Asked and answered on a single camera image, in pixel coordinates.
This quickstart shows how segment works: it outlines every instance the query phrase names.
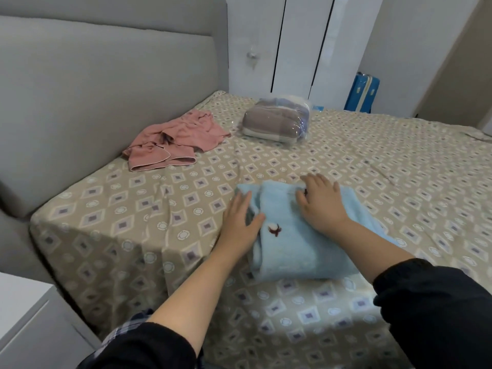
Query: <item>white nightstand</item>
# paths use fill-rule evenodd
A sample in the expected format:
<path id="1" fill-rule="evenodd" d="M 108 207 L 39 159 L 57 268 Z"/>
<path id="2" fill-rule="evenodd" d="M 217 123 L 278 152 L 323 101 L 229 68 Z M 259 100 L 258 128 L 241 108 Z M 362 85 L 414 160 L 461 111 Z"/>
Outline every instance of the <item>white nightstand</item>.
<path id="1" fill-rule="evenodd" d="M 55 286 L 0 273 L 1 369 L 74 369 L 99 346 Z"/>

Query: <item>person's left hand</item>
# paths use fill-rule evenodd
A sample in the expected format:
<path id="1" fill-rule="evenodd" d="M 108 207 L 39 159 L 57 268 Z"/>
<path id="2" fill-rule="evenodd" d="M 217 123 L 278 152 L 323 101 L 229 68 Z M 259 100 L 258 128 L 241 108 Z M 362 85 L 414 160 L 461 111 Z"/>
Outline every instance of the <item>person's left hand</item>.
<path id="1" fill-rule="evenodd" d="M 251 192 L 246 195 L 238 192 L 231 199 L 224 212 L 222 229 L 212 254 L 222 255 L 235 264 L 251 249 L 265 221 L 265 214 L 258 214 L 251 224 L 246 225 L 246 212 L 250 200 Z"/>

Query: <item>beige bed sheet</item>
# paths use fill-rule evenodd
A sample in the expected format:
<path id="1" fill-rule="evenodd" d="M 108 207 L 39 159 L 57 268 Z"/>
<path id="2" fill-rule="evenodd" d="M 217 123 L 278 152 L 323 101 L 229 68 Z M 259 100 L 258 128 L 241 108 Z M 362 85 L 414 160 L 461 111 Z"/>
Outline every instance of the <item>beige bed sheet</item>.
<path id="1" fill-rule="evenodd" d="M 308 172 L 353 187 L 402 248 L 492 291 L 492 145 L 465 135 L 480 132 L 323 111 L 308 139 L 287 147 L 240 134 L 253 104 L 216 92 L 197 106 L 233 136 L 195 165 L 131 173 L 117 158 L 33 215 L 40 250 L 101 335 L 156 308 L 200 264 L 238 183 L 296 183 Z M 373 296 L 360 275 L 257 284 L 242 260 L 212 319 L 206 359 L 230 369 L 409 367 Z"/>

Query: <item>blue suitcase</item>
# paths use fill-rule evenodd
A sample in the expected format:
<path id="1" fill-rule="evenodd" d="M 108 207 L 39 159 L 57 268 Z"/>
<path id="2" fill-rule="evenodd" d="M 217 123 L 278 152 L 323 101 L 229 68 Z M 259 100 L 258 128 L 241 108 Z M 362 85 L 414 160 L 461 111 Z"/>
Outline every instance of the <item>blue suitcase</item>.
<path id="1" fill-rule="evenodd" d="M 378 88 L 378 78 L 358 72 L 344 110 L 371 112 L 372 103 L 374 102 Z"/>

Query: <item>bed frame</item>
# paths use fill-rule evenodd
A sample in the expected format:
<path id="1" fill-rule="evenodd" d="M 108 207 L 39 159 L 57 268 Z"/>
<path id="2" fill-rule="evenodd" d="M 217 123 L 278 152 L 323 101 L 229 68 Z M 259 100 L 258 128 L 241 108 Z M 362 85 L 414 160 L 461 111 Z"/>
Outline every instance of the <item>bed frame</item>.
<path id="1" fill-rule="evenodd" d="M 218 89 L 225 0 L 0 0 L 0 272 L 52 282 L 30 214 Z"/>

